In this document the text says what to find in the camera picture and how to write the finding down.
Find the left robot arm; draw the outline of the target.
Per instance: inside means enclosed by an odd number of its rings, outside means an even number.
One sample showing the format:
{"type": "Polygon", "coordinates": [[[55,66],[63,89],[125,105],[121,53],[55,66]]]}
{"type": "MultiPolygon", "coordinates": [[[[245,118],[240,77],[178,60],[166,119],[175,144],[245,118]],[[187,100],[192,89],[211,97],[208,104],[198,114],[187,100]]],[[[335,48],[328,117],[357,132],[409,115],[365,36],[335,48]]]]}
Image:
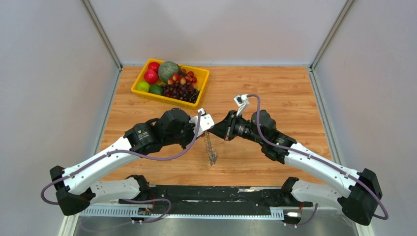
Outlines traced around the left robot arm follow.
{"type": "Polygon", "coordinates": [[[183,151],[164,157],[164,161],[184,155],[197,138],[215,125],[211,115],[203,109],[190,117],[185,111],[173,108],[160,118],[137,123],[113,144],[93,157],[72,167],[55,166],[50,170],[56,202],[65,216],[74,215],[97,203],[146,203],[150,187],[144,176],[130,175],[118,181],[101,181],[114,170],[140,158],[159,160],[152,153],[165,146],[180,145],[183,151]]]}

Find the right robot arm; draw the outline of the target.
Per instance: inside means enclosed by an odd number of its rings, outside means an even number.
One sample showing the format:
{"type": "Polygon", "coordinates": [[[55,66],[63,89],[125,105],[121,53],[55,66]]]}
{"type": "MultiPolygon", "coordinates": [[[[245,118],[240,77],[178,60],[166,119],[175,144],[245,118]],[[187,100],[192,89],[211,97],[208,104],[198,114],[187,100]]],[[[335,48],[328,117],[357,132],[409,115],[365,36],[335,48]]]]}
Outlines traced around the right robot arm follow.
{"type": "Polygon", "coordinates": [[[278,131],[275,120],[266,110],[255,112],[250,120],[231,110],[209,132],[226,141],[241,137],[258,143],[270,160],[298,168],[323,181],[323,184],[313,184],[297,177],[288,178],[282,185],[283,203],[291,206],[297,201],[312,202],[333,207],[365,226],[376,217],[382,190],[372,170],[343,167],[308,150],[278,131]]]}

